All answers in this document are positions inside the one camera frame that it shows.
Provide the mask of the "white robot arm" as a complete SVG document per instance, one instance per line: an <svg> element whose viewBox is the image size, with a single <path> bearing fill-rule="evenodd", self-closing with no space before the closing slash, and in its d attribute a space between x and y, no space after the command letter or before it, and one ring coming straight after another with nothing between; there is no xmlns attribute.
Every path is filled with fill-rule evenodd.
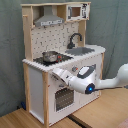
<svg viewBox="0 0 128 128"><path fill-rule="evenodd" d="M105 80L96 77L95 65L82 67L77 75L73 75L68 70L61 68L55 68L52 73L64 82L68 88L82 94L128 86L128 64L124 64L119 68L115 78Z"/></svg>

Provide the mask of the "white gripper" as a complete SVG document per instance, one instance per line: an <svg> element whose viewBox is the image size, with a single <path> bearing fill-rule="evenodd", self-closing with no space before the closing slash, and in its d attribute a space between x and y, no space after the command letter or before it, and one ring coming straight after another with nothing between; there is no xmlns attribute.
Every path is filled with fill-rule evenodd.
<svg viewBox="0 0 128 128"><path fill-rule="evenodd" d="M68 70L63 70L60 68L55 68L52 73L63 83L65 83L69 88L72 88L72 78L74 77Z"/></svg>

